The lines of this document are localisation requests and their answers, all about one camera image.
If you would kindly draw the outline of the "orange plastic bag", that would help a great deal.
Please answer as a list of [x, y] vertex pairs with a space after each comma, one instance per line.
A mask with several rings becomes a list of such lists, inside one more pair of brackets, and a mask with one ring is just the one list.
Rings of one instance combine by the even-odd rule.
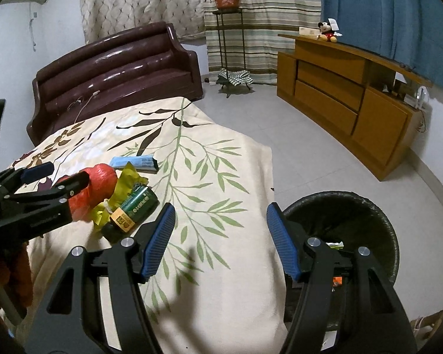
[[333, 277], [333, 286], [339, 287], [343, 284], [343, 278], [341, 276], [334, 276]]

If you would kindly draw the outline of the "black trash bin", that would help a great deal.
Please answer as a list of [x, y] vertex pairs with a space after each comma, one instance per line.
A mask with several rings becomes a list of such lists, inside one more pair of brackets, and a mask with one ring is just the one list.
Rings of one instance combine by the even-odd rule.
[[[345, 191], [324, 191], [310, 194], [282, 210], [289, 221], [300, 224], [307, 237], [317, 237], [325, 243], [343, 242], [342, 251], [353, 252], [360, 246], [372, 251], [393, 286], [398, 275], [399, 246], [395, 230], [386, 214], [369, 199]], [[338, 330], [344, 299], [343, 284], [331, 290], [327, 331]], [[285, 275], [286, 303], [284, 322], [292, 322], [302, 284], [294, 284]], [[379, 286], [377, 277], [370, 278], [371, 307], [374, 313], [394, 312], [393, 304]]]

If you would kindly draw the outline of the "green battery pack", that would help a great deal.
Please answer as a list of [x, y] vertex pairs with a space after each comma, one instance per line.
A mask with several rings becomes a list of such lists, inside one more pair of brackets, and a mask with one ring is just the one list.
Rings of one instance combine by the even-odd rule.
[[127, 198], [109, 216], [102, 227], [102, 236], [111, 244], [116, 243], [132, 229], [141, 225], [156, 209], [159, 200], [146, 185], [136, 184]]

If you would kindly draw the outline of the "red plastic bag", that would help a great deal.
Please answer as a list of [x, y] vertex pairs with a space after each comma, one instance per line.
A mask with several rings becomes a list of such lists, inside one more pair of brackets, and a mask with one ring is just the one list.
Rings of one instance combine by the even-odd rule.
[[69, 199], [73, 221], [89, 221], [92, 210], [113, 195], [118, 180], [115, 169], [104, 163], [86, 167], [81, 172], [89, 175], [89, 184]]

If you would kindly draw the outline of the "yellow snack wrapper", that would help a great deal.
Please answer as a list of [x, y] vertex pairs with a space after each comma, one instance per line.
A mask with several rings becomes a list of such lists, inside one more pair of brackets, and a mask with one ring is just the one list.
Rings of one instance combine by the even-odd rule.
[[115, 169], [115, 171], [118, 180], [113, 195], [109, 199], [104, 199], [90, 213], [90, 220], [93, 222], [96, 232], [101, 231], [109, 221], [110, 214], [122, 204], [136, 184], [147, 185], [149, 182], [148, 178], [141, 176], [131, 164], [128, 164], [124, 169]]

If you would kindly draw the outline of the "light blue wrapper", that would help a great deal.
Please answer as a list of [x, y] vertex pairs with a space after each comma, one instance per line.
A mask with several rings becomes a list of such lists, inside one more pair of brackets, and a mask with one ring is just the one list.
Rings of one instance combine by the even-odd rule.
[[157, 173], [159, 170], [157, 160], [152, 155], [114, 157], [109, 164], [114, 169], [124, 169], [131, 164], [137, 171], [147, 173]]

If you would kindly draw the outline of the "dark brown leather sofa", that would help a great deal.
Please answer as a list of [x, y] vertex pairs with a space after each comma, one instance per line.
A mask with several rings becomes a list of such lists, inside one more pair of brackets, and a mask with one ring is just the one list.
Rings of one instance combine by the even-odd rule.
[[68, 125], [164, 98], [203, 97], [198, 56], [173, 24], [151, 23], [109, 35], [56, 59], [32, 81], [34, 145]]

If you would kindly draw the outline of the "wicker basket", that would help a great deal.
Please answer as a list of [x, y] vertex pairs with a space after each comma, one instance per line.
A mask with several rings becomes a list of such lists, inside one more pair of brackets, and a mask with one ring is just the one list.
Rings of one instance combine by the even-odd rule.
[[443, 323], [443, 310], [425, 317], [418, 317], [410, 322], [412, 333], [418, 343], [425, 342], [439, 329]]

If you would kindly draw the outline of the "wooden tv cabinet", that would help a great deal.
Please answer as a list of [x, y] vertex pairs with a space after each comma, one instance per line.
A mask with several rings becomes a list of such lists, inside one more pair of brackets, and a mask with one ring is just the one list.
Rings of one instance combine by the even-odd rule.
[[322, 127], [380, 181], [404, 160], [424, 123], [394, 93], [397, 73], [432, 84], [398, 63], [343, 45], [295, 36], [278, 52], [277, 95]]

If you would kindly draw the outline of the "black metal plant stand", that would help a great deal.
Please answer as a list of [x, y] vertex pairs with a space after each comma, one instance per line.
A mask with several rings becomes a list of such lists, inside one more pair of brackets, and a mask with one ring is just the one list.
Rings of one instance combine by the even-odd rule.
[[[228, 71], [248, 71], [242, 8], [238, 8], [237, 10], [216, 10], [213, 15], [216, 18], [220, 70], [225, 68]], [[251, 85], [252, 84], [249, 86], [220, 85], [220, 88], [221, 92], [226, 95], [226, 98], [230, 98], [232, 92], [237, 88], [245, 88], [248, 92], [251, 92]]]

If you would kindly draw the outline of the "checkered cloth on stand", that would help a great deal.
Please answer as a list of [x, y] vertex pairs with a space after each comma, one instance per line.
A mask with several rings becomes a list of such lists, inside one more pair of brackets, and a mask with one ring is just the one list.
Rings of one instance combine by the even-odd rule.
[[249, 86], [252, 83], [253, 79], [250, 72], [247, 70], [228, 71], [227, 69], [223, 68], [217, 75], [217, 84], [222, 86]]

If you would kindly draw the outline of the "beige patterned curtain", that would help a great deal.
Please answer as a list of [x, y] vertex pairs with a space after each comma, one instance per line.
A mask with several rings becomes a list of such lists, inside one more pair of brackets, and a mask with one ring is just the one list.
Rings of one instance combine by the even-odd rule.
[[205, 35], [202, 0], [80, 0], [86, 42], [155, 22], [173, 24], [178, 37]]

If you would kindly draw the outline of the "white wifi router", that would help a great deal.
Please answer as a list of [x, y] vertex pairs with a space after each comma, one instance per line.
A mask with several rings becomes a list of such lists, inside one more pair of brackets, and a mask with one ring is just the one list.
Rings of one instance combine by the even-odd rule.
[[414, 109], [423, 109], [423, 104], [430, 99], [429, 90], [425, 86], [417, 88], [415, 95], [405, 95], [404, 102]]

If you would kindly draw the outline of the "small white box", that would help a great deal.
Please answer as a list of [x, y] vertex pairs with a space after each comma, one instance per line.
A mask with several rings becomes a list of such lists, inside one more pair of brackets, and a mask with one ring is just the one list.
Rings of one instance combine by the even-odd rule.
[[318, 28], [299, 27], [298, 33], [301, 37], [317, 39], [318, 35], [321, 34], [321, 31]]

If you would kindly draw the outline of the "mickey mouse plush toy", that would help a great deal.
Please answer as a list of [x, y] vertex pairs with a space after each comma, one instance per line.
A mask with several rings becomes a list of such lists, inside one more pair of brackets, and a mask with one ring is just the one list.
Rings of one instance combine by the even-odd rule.
[[337, 42], [337, 35], [339, 31], [338, 24], [334, 19], [328, 19], [327, 22], [320, 22], [317, 24], [319, 29], [319, 34], [317, 36], [318, 40], [324, 42]]

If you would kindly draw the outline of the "striped curtain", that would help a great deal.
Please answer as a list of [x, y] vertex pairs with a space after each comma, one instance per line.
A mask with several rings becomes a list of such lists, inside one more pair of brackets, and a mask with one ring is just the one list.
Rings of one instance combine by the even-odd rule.
[[[248, 71], [256, 84], [277, 82], [277, 57], [294, 45], [283, 35], [297, 35], [299, 27], [315, 27], [321, 20], [322, 0], [241, 0], [245, 25]], [[216, 7], [213, 0], [204, 3], [204, 22], [209, 65], [209, 80], [215, 83], [220, 71], [217, 42]]]

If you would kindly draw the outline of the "blue curtain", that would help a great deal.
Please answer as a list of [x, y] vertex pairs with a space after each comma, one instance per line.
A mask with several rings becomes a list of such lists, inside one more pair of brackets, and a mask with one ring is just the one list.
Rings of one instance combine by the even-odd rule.
[[340, 41], [388, 58], [443, 89], [441, 0], [322, 0]]

